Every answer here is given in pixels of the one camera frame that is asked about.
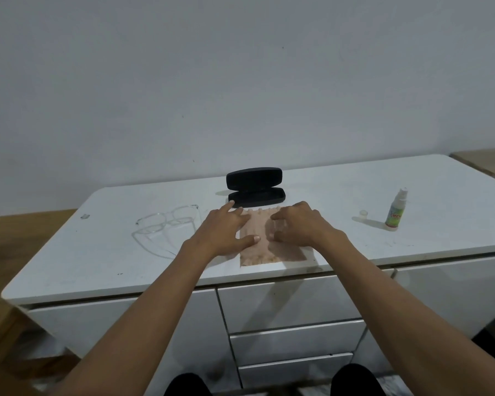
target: right hand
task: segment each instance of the right hand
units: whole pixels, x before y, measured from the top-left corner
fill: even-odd
[[[291,207],[283,207],[271,216],[271,219],[286,220],[287,228],[277,231],[273,239],[277,242],[310,246],[318,249],[323,240],[331,235],[346,240],[344,232],[334,229],[317,210],[312,210],[307,202]]]

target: cabinet top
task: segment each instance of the cabinet top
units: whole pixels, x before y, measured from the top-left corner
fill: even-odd
[[[495,252],[495,179],[442,155],[284,171],[282,205],[306,200],[376,265]],[[401,187],[409,189],[396,232],[382,228]],[[16,305],[142,292],[171,259],[134,238],[136,220],[198,205],[201,218],[227,200],[225,177],[106,187],[93,193],[2,292]],[[368,211],[367,223],[359,222]],[[212,261],[198,286],[330,271],[308,261],[240,267]]]

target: white dresser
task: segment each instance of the white dresser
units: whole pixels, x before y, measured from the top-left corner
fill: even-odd
[[[441,155],[284,171],[282,205],[306,200],[384,273],[474,336],[495,317],[495,179]],[[400,187],[396,232],[381,223]],[[138,244],[136,220],[226,201],[225,178],[95,192],[4,289],[47,332],[84,356],[171,262]],[[367,210],[369,220],[357,218]],[[212,392],[329,379],[350,361],[391,368],[323,257],[204,271],[148,393],[198,373]]]

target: drawer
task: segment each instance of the drawer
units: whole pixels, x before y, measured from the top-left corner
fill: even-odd
[[[353,352],[363,331],[363,320],[231,336],[238,365],[303,359]]]
[[[283,385],[293,382],[332,378],[341,367],[349,364],[352,353],[311,357],[239,367],[244,389]]]
[[[218,295],[230,334],[360,318],[336,275],[219,288]]]

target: wooden floor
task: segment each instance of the wooden floor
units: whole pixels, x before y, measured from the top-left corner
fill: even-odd
[[[75,210],[0,217],[0,293]],[[0,319],[11,310],[0,298]]]

